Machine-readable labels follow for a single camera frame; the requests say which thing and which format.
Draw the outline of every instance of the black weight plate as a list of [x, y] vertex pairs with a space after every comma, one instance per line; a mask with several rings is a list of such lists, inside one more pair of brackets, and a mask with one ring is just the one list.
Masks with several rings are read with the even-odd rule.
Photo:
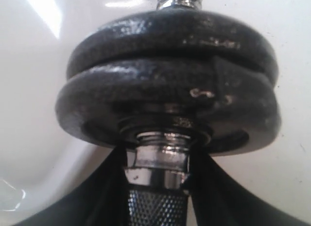
[[153, 11], [104, 25], [74, 50], [67, 77], [111, 60], [159, 56], [206, 60], [211, 55], [276, 82], [275, 54], [263, 36], [230, 17], [194, 10]]
[[[174, 105], [174, 111], [153, 105]], [[56, 113], [64, 130], [98, 145], [124, 139], [120, 118], [150, 113], [190, 116], [213, 130], [210, 153], [262, 148], [274, 140], [280, 124], [268, 78], [219, 57], [99, 65], [68, 81]]]

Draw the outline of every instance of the white surface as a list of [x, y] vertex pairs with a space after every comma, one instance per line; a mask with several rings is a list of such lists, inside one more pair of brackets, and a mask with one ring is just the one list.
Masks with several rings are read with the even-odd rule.
[[[311, 223], [311, 0], [204, 0], [240, 19], [276, 50], [283, 126], [270, 147], [216, 160], [272, 205]], [[72, 139], [54, 103], [67, 59], [105, 22], [154, 9], [156, 0], [0, 1], [0, 225], [20, 221], [83, 181], [109, 151]]]

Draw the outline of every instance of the dumbbell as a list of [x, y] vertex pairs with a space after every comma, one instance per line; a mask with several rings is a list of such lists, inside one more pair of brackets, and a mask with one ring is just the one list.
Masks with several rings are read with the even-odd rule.
[[273, 48], [244, 23], [200, 11], [201, 2], [158, 0], [157, 11], [112, 21], [68, 63], [60, 126], [136, 154], [124, 168], [128, 225], [185, 225], [196, 159], [261, 149], [279, 131]]

